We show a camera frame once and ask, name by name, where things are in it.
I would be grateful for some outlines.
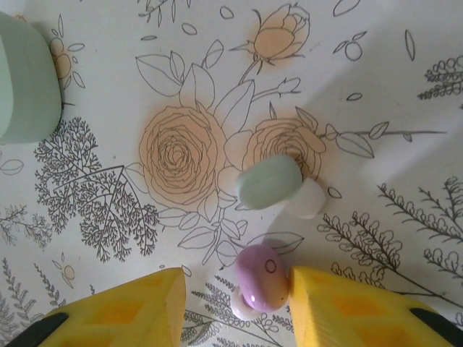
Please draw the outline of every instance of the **pink egg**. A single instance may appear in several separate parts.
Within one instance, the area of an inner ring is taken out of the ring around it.
[[[283,262],[265,244],[243,249],[237,258],[239,287],[246,303],[259,312],[282,307],[289,295]]]

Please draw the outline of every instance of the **mint green pastel object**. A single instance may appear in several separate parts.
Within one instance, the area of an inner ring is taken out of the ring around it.
[[[40,141],[60,116],[61,93],[45,40],[0,12],[0,143]]]
[[[289,155],[272,155],[237,178],[237,195],[243,206],[262,210],[291,197],[302,186],[299,166]]]

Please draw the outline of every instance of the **fern illustration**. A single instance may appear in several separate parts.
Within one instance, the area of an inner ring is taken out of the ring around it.
[[[62,299],[59,302],[59,290],[55,289],[55,286],[50,283],[46,275],[42,272],[42,270],[34,264],[35,270],[38,272],[40,277],[42,278],[42,283],[45,284],[45,289],[47,291],[48,296],[50,297],[50,305],[53,307],[62,307],[66,304],[66,299]]]
[[[8,266],[6,258],[3,259],[3,274],[5,274],[7,277],[8,290],[12,292],[11,297],[16,301],[13,306],[18,310],[16,313],[22,320],[20,322],[21,326],[23,328],[27,328],[34,322],[42,319],[43,314],[41,313],[34,314],[32,316],[30,315],[30,310],[33,308],[37,301],[34,299],[26,299],[29,291],[25,289],[21,290],[21,283],[17,282],[16,277],[12,275],[12,271]]]
[[[421,100],[438,98],[446,95],[459,95],[463,91],[463,56],[440,60],[425,74],[434,86],[418,95]]]

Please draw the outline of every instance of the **flower illustration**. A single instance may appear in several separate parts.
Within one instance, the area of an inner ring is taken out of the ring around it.
[[[254,41],[233,48],[233,51],[245,50],[254,55],[254,62],[243,75],[242,81],[250,70],[260,62],[272,64],[272,61],[295,56],[304,46],[310,33],[310,15],[298,5],[286,4],[272,13],[264,22],[260,14],[260,27]]]
[[[202,105],[167,107],[156,114],[140,143],[150,196],[160,204],[216,214],[217,176],[225,164],[225,135]]]
[[[231,143],[239,137],[247,137],[246,149],[238,160],[232,151]],[[275,154],[292,156],[301,168],[304,178],[316,179],[321,169],[321,156],[326,151],[326,145],[314,131],[299,119],[268,119],[256,126],[255,132],[242,132],[234,135],[226,146],[226,154],[238,169],[245,170],[262,159]]]
[[[50,52],[55,63],[56,75],[59,80],[64,81],[63,89],[68,88],[72,80],[74,80],[79,87],[85,88],[82,77],[74,70],[74,65],[79,64],[79,61],[76,56],[72,55],[84,49],[85,45],[83,43],[73,43],[65,48],[62,40],[64,37],[64,26],[61,15],[58,19],[58,30],[52,29],[51,32],[54,38],[50,41]]]

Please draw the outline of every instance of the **toy egg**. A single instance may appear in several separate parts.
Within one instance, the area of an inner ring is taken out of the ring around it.
[[[289,284],[283,262],[265,244],[243,249],[237,258],[239,286],[231,297],[231,310],[241,320],[253,320],[281,308],[288,299]]]

